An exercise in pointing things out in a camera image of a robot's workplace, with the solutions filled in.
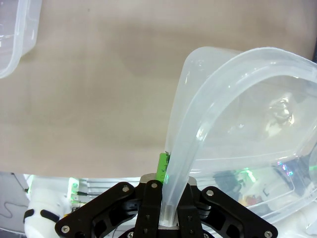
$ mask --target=black bracket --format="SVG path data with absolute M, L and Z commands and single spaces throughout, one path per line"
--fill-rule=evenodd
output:
M 121 238 L 276 238 L 277 229 L 216 187 L 187 184 L 177 206 L 178 226 L 159 227 L 162 183 L 147 175 L 137 187 L 120 182 L 56 223 L 63 238 L 103 238 L 138 214 L 135 228 Z

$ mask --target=plastic bin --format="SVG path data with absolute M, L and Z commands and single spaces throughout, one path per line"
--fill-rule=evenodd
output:
M 170 117 L 160 224 L 173 225 L 189 174 L 271 223 L 315 200 L 316 83 L 315 63 L 280 49 L 192 52 Z
M 42 0 L 0 2 L 0 78 L 10 75 L 36 43 Z

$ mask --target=transparent plastic container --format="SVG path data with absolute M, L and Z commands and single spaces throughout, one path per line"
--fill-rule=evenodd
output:
M 184 63 L 166 139 L 160 224 L 188 176 L 277 222 L 317 198 L 317 65 L 276 48 L 200 48 Z
M 0 78 L 11 74 L 36 43 L 42 0 L 0 2 Z

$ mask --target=green tape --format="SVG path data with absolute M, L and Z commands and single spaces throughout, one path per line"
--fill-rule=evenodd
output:
M 161 183 L 163 183 L 165 179 L 169 157 L 170 157 L 170 154 L 168 152 L 160 153 L 159 155 L 156 180 L 160 181 Z

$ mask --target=beige surface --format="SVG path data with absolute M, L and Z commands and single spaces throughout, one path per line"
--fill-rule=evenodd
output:
M 38 42 L 0 81 L 0 168 L 155 172 L 183 62 L 201 46 L 311 58 L 315 0 L 44 0 Z

